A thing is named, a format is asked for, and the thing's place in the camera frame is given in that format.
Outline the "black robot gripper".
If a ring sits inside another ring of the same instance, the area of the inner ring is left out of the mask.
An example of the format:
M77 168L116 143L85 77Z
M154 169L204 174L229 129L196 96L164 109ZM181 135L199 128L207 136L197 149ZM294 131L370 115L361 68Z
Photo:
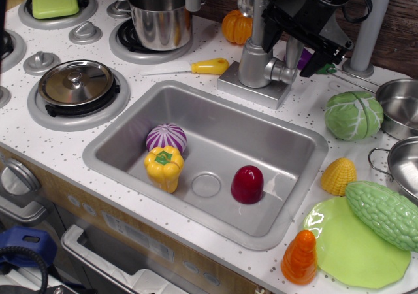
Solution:
M353 49L353 41L336 21L336 7L320 0L268 0L262 17L265 23L262 48L268 53L283 33L298 39L312 50L326 53L333 62L340 62ZM333 63L322 66L311 62L313 54L303 50L299 60L299 75L334 74Z

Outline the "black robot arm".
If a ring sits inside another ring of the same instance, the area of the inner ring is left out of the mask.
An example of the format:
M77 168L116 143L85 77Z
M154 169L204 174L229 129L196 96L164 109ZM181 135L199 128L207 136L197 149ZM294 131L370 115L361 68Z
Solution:
M349 0L268 0L263 11L265 35L262 47L270 51L282 33L314 50L310 60L301 70L301 77L311 77L327 64L339 64L346 52L353 49L353 42L336 21L335 12L341 9L349 23L360 23L370 15L373 4L365 2L367 13L350 17L345 4Z

